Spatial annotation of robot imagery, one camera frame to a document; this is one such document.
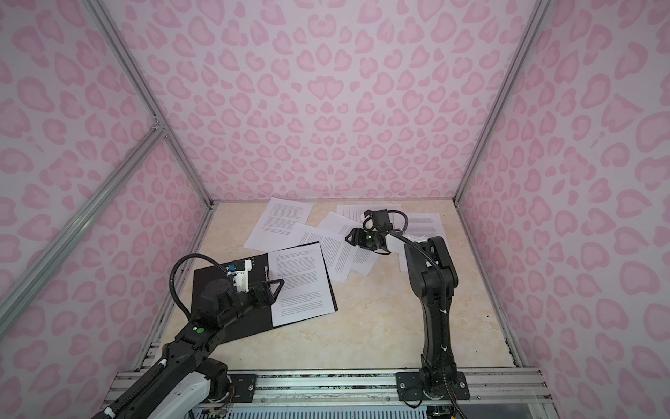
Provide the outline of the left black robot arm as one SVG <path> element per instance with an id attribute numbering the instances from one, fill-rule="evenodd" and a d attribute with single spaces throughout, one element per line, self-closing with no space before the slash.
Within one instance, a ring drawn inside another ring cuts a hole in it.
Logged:
<path id="1" fill-rule="evenodd" d="M 205 287 L 187 325 L 162 349 L 162 356 L 130 389 L 96 418 L 148 418 L 164 404 L 182 417 L 202 402 L 227 404 L 235 397 L 228 366 L 212 359 L 226 328 L 255 309 L 273 305 L 283 279 L 260 282 L 247 292 L 218 279 Z"/>

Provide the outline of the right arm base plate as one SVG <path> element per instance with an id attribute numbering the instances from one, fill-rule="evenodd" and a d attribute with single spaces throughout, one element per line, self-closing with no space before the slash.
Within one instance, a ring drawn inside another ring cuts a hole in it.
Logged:
<path id="1" fill-rule="evenodd" d="M 448 402 L 447 387 L 444 379 L 438 376 L 430 382 L 420 371 L 404 371 L 394 374 L 398 399 L 402 402 Z M 450 383 L 452 395 L 458 402 L 469 401 L 471 394 L 466 375 L 457 370 L 455 380 Z"/>

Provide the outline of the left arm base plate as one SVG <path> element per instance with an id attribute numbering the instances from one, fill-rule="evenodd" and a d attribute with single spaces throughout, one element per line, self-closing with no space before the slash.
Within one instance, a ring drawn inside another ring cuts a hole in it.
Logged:
<path id="1" fill-rule="evenodd" d="M 210 380 L 210 403 L 251 403 L 256 390 L 256 374 L 222 374 Z"/>

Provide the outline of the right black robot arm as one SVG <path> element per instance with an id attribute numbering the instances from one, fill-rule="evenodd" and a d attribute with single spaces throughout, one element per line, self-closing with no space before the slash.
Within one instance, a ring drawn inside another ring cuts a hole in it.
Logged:
<path id="1" fill-rule="evenodd" d="M 434 236 L 417 242 L 405 236 L 406 214 L 397 209 L 366 211 L 359 228 L 345 242 L 376 254 L 391 252 L 388 239 L 402 242 L 411 289 L 422 305 L 424 344 L 420 356 L 422 391 L 433 399 L 456 401 L 457 366 L 451 345 L 450 311 L 458 276 L 444 239 Z"/>

